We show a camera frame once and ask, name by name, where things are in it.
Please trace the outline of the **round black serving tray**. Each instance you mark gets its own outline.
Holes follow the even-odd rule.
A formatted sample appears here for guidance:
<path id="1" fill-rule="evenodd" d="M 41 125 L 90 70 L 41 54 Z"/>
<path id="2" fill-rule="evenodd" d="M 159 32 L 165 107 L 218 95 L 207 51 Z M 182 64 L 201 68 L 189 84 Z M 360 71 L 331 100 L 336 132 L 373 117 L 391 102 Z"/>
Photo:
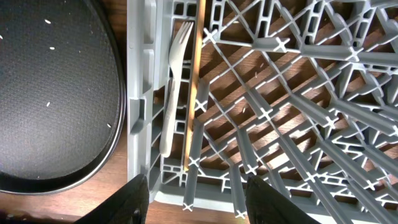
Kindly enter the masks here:
<path id="1" fill-rule="evenodd" d="M 126 90 L 101 1 L 1 2 L 1 191 L 56 194 L 111 157 Z"/>

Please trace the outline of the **white plastic fork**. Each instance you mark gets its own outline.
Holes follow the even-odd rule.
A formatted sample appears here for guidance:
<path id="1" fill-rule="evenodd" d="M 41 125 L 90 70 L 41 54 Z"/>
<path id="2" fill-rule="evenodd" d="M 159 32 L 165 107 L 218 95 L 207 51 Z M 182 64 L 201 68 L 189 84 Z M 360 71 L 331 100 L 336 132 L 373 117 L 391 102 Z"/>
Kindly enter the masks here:
<path id="1" fill-rule="evenodd" d="M 169 91 L 169 101 L 165 111 L 164 125 L 160 137 L 159 151 L 163 157 L 169 157 L 172 150 L 178 95 L 182 79 L 183 58 L 193 25 L 193 22 L 184 22 L 182 24 L 172 42 L 169 52 L 169 65 L 173 77 L 171 80 L 171 89 Z"/>

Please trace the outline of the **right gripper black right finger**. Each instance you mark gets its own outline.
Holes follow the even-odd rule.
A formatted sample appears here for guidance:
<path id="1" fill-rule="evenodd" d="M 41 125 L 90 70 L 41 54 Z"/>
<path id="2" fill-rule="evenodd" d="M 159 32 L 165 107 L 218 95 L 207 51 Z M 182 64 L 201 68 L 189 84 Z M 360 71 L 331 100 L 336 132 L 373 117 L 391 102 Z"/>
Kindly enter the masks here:
<path id="1" fill-rule="evenodd" d="M 246 210 L 250 224 L 320 224 L 256 175 L 248 177 Z"/>

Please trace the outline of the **wooden chopstick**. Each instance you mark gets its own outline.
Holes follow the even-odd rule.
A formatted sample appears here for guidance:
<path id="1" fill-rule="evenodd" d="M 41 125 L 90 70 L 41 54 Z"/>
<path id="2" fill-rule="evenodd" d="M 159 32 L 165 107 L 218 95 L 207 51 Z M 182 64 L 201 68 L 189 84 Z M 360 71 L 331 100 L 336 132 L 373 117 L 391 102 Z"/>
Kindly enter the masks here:
<path id="1" fill-rule="evenodd" d="M 184 171 L 189 170 L 189 154 L 192 145 L 193 135 L 193 119 L 195 117 L 195 103 L 198 93 L 198 79 L 200 70 L 201 60 L 201 45 L 203 42 L 203 28 L 205 22 L 205 8 L 206 0 L 199 0 L 197 4 L 197 20 L 195 23 L 195 38 L 193 45 L 193 57 L 192 57 L 192 74 L 190 77 L 190 97 L 187 104 L 187 122 L 186 122 L 186 135 L 185 135 L 185 147 L 184 147 L 184 160 L 183 169 Z"/>

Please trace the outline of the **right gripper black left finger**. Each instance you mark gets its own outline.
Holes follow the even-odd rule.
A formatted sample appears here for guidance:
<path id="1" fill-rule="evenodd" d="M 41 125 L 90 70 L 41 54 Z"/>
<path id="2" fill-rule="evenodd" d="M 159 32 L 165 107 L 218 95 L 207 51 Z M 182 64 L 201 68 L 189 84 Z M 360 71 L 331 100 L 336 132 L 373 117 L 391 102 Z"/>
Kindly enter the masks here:
<path id="1" fill-rule="evenodd" d="M 139 174 L 75 223 L 145 224 L 148 207 L 149 189 L 147 177 L 144 174 Z"/>

